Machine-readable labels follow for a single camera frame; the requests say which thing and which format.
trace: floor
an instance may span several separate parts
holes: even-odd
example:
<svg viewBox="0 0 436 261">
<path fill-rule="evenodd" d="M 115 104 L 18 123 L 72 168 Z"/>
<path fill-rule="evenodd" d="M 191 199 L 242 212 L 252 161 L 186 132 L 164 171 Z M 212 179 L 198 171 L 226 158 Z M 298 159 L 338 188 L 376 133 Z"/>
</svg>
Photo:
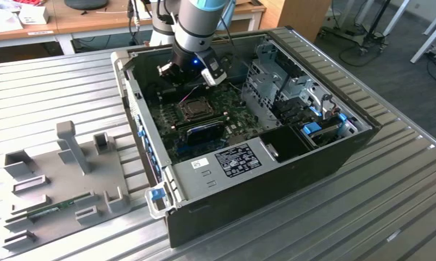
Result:
<svg viewBox="0 0 436 261">
<path fill-rule="evenodd" d="M 335 8 L 343 10 L 347 0 L 334 0 Z M 351 12 L 355 17 L 363 1 L 356 1 Z M 375 3 L 367 22 L 372 21 L 380 4 Z M 396 9 L 390 7 L 379 29 L 383 32 Z M 410 62 L 412 56 L 427 40 L 423 35 L 430 22 L 411 14 L 406 14 L 391 33 L 390 46 L 384 53 L 364 67 L 347 65 L 340 59 L 340 52 L 354 45 L 350 41 L 327 35 L 316 40 L 322 50 L 352 72 L 352 74 L 388 100 L 395 107 L 436 137 L 436 81 L 427 72 L 427 58 L 416 64 Z M 370 53 L 362 58 L 358 51 L 344 55 L 354 64 L 374 57 Z M 431 64 L 431 72 L 436 76 L 436 68 Z"/>
</svg>

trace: blue latch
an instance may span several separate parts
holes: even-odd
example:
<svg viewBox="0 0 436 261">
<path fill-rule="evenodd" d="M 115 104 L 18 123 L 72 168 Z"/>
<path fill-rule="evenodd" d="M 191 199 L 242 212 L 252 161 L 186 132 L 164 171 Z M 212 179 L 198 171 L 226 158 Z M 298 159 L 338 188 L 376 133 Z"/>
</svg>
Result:
<svg viewBox="0 0 436 261">
<path fill-rule="evenodd" d="M 320 112 L 316 110 L 315 107 L 310 107 L 310 109 L 316 113 L 316 115 L 318 115 L 319 117 L 322 116 Z"/>
<path fill-rule="evenodd" d="M 319 132 L 322 129 L 323 128 L 320 127 L 318 122 L 312 122 L 304 126 L 303 131 L 310 135 L 311 133 Z"/>
<path fill-rule="evenodd" d="M 166 189 L 154 189 L 152 190 L 152 200 L 159 200 L 167 196 Z"/>
<path fill-rule="evenodd" d="M 139 137 L 146 136 L 146 130 L 143 129 L 140 132 L 138 132 Z"/>
<path fill-rule="evenodd" d="M 339 114 L 339 118 L 342 121 L 346 121 L 348 119 L 348 117 L 344 113 Z"/>
</svg>

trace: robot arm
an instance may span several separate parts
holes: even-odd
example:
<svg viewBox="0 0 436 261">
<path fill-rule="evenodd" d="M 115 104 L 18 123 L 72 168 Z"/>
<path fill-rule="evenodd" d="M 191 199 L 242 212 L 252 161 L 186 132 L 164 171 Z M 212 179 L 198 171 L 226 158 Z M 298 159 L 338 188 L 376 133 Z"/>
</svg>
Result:
<svg viewBox="0 0 436 261">
<path fill-rule="evenodd" d="M 174 5 L 170 2 L 174 0 L 167 2 L 168 10 Z M 158 5 L 154 1 L 152 6 L 155 14 Z M 223 16 L 231 21 L 234 8 L 235 0 L 182 0 L 179 16 L 171 11 L 175 16 L 172 17 L 175 20 L 172 59 L 166 66 L 159 68 L 159 71 L 160 75 L 168 78 L 172 83 L 184 83 L 195 78 L 199 73 L 202 73 L 210 86 L 216 86 L 226 80 L 227 73 L 211 48 L 211 42 L 218 27 L 223 26 Z"/>
</svg>

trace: metal table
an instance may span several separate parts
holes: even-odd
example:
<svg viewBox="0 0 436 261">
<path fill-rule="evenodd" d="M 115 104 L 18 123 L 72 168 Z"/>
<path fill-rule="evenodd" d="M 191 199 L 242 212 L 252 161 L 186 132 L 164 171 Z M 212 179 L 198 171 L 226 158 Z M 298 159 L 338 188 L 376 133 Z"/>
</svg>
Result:
<svg viewBox="0 0 436 261">
<path fill-rule="evenodd" d="M 0 154 L 24 147 L 32 155 L 58 149 L 46 134 L 63 119 L 82 130 L 79 142 L 108 131 L 118 138 L 135 205 L 124 216 L 11 260 L 436 260 L 435 138 L 298 33 L 275 32 L 384 128 L 336 174 L 176 249 L 143 199 L 148 182 L 111 51 L 0 64 Z M 8 210 L 7 182 L 0 171 L 0 216 Z"/>
</svg>

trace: electronics component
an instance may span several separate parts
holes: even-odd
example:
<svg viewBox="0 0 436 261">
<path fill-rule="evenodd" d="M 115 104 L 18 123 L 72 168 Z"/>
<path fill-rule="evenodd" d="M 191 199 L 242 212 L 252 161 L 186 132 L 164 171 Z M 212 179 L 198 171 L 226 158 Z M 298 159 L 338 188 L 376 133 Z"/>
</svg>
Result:
<svg viewBox="0 0 436 261">
<path fill-rule="evenodd" d="M 190 101 L 186 100 L 179 106 L 188 121 L 202 119 L 215 114 L 215 110 L 204 97 Z"/>
<path fill-rule="evenodd" d="M 159 52 L 168 50 L 138 51 L 123 68 L 136 73 L 127 100 L 150 143 L 144 165 L 154 165 L 147 202 L 152 217 L 166 218 L 172 247 L 335 173 L 380 130 L 330 79 L 312 77 L 322 75 L 318 69 L 275 34 L 243 34 L 234 41 L 234 86 L 164 86 L 148 72 L 166 64 Z M 234 49 L 222 41 L 214 48 L 219 59 Z M 146 95 L 152 85 L 168 90 L 162 102 Z M 170 192 L 154 203 L 162 188 Z M 198 220 L 206 222 L 198 226 Z"/>
<path fill-rule="evenodd" d="M 299 98 L 292 98 L 288 101 L 276 101 L 272 112 L 282 119 L 283 123 L 306 125 L 320 120 L 319 113 L 308 104 Z"/>
<path fill-rule="evenodd" d="M 219 121 L 190 129 L 187 131 L 187 145 L 195 146 L 222 138 L 224 128 L 224 122 Z"/>
</svg>

